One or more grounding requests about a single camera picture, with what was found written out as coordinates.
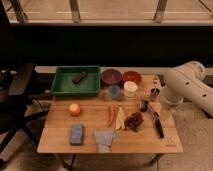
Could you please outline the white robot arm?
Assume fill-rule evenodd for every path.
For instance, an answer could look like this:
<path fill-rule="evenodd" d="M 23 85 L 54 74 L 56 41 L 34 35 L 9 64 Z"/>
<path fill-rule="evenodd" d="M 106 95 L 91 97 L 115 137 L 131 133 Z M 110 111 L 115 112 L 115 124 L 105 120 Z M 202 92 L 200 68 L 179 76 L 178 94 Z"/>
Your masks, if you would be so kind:
<path fill-rule="evenodd" d="M 169 69 L 164 75 L 159 101 L 165 112 L 179 106 L 186 98 L 213 118 L 213 88 L 203 82 L 204 65 L 191 61 Z"/>

